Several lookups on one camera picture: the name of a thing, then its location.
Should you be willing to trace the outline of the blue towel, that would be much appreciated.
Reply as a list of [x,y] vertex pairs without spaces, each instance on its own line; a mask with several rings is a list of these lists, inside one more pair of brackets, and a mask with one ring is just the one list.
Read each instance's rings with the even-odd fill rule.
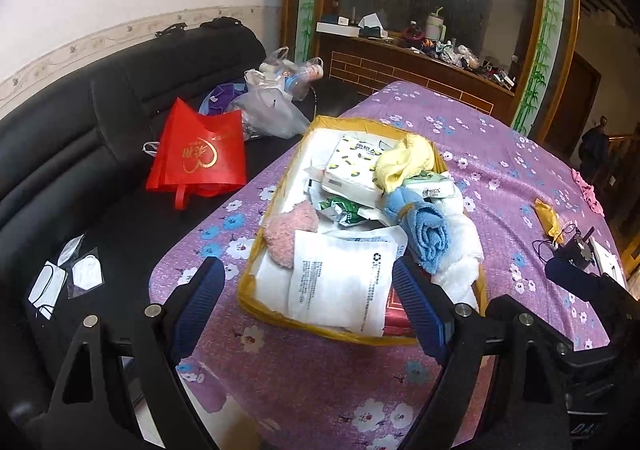
[[405,231],[416,263],[425,272],[435,274],[449,247],[442,213],[420,194],[400,187],[384,195],[383,214]]

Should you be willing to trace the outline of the white plastic mailer bag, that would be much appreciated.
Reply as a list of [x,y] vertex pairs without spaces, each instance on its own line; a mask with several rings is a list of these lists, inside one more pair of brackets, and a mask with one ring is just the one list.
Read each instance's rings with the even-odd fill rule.
[[396,259],[407,234],[395,225],[370,231],[297,231],[288,318],[380,337]]

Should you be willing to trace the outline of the yellow cloth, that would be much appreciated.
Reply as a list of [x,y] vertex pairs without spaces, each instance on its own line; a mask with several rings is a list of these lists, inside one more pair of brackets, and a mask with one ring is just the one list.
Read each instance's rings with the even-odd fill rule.
[[435,153],[426,138],[407,133],[394,147],[384,151],[375,165],[375,179],[384,193],[392,193],[406,179],[435,166]]

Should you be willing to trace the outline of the lemon print tissue pack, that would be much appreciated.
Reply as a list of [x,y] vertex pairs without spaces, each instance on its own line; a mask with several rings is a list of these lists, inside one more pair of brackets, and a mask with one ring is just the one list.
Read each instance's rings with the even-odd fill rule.
[[344,133],[323,170],[321,188],[356,204],[375,207],[382,196],[375,166],[378,158],[396,143],[366,132]]

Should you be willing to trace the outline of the white towel red print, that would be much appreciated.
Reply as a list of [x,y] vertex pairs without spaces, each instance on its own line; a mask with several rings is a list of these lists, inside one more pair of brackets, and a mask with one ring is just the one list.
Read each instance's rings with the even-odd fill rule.
[[433,199],[432,204],[444,216],[449,236],[449,247],[437,272],[432,275],[432,282],[439,285],[453,303],[466,303],[479,311],[473,286],[480,276],[484,251],[477,228],[464,212],[463,197],[457,185],[454,196]]

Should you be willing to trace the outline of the teal tissue pack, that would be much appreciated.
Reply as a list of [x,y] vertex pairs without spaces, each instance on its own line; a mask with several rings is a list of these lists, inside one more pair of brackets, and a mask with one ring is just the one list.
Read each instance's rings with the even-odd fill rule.
[[427,171],[402,181],[405,188],[421,195],[424,199],[448,199],[454,196],[454,179],[449,173]]

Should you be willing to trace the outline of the red box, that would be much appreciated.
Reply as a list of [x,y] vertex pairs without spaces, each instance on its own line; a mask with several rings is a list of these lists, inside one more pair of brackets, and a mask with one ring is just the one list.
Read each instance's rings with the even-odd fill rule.
[[385,336],[414,336],[408,315],[393,288],[387,296],[383,333]]

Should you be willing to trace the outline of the purple floral tablecloth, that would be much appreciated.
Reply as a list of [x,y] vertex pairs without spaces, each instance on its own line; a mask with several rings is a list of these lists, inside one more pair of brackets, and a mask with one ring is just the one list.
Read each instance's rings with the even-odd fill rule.
[[[544,234],[534,210],[539,201],[554,208],[565,228],[589,232],[604,247],[614,244],[567,165],[494,118],[415,84],[395,82],[352,113],[436,143],[458,188],[442,210],[462,211],[476,226],[490,296],[513,296],[578,350],[608,342],[592,308],[544,277],[544,253],[533,247]],[[287,165],[282,157],[262,170],[154,269],[150,294],[163,299],[206,256],[219,256],[226,268],[224,292],[178,375],[209,412],[238,401],[278,448],[395,448],[435,383],[432,358],[414,345],[370,347],[280,329],[244,312],[236,299]]]

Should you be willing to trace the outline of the pink fluffy cloth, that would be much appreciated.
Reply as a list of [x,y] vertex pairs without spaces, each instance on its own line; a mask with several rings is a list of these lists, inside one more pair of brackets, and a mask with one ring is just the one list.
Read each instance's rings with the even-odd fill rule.
[[264,221],[264,238],[268,254],[280,267],[294,266],[295,232],[317,232],[319,219],[308,201],[297,203],[290,211]]

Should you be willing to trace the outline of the green snack packet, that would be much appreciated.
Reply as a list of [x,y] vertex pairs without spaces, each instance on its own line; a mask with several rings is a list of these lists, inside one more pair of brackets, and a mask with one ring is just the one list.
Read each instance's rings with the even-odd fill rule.
[[364,222],[358,214],[360,206],[341,196],[330,197],[319,203],[320,214],[344,228],[350,228]]

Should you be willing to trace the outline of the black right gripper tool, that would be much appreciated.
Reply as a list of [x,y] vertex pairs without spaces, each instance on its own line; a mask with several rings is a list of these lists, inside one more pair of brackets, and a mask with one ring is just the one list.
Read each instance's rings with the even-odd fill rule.
[[488,312],[506,322],[476,432],[488,447],[637,447],[638,300],[597,266],[591,232],[564,235],[485,237]]

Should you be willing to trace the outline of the orange plastic bag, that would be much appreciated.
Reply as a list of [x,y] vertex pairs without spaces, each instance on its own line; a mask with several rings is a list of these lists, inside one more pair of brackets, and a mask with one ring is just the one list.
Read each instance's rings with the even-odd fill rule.
[[534,210],[546,238],[555,244],[563,244],[563,226],[554,208],[541,199],[535,199]]

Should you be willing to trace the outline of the red gift bag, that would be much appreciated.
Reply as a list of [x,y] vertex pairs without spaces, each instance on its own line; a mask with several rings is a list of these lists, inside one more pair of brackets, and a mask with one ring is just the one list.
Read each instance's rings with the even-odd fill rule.
[[145,188],[174,196],[176,210],[191,196],[214,197],[247,182],[242,114],[195,112],[180,98],[171,107]]

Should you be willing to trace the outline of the clear plastic bag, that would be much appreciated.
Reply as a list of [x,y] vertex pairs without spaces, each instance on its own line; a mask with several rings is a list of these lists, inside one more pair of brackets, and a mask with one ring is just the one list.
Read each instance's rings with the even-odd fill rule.
[[311,84],[324,74],[321,58],[296,64],[288,59],[288,47],[273,51],[258,69],[247,70],[245,93],[229,110],[239,110],[245,141],[261,137],[291,139],[303,135],[310,124],[296,106],[308,95]]

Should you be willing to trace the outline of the wooden cabinet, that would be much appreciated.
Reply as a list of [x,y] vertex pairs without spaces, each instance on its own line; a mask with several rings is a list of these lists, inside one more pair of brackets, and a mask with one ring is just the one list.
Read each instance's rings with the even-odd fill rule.
[[370,95],[394,81],[408,81],[449,96],[510,124],[515,95],[498,84],[426,55],[380,40],[318,32],[317,54],[326,77],[347,82],[362,95]]

